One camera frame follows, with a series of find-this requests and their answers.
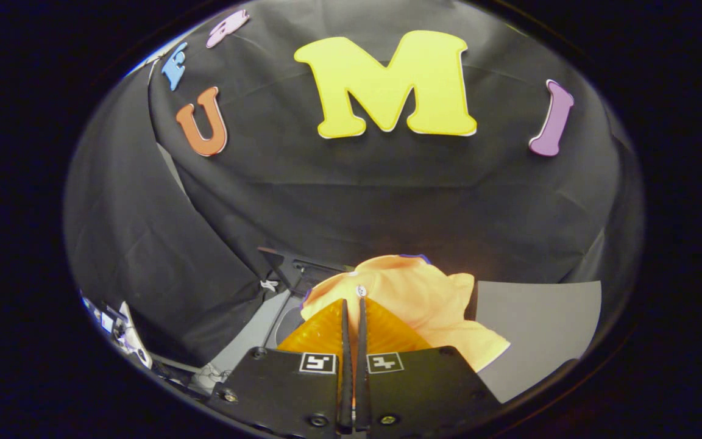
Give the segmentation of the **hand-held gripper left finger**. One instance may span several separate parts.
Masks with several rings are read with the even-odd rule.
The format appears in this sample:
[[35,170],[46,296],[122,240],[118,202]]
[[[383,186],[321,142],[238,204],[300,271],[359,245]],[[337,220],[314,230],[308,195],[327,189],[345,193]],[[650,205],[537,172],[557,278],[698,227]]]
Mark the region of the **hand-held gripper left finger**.
[[339,331],[339,352],[290,352],[254,347],[207,407],[262,437],[339,437],[353,428],[353,366],[346,300],[323,313]]

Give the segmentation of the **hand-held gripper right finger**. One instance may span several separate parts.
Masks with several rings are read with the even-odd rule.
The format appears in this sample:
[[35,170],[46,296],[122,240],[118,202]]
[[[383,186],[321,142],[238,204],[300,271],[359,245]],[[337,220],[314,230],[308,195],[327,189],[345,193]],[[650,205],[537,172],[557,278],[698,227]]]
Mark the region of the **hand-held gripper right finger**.
[[357,430],[369,437],[452,437],[501,411],[456,347],[417,349],[416,336],[386,308],[360,300]]

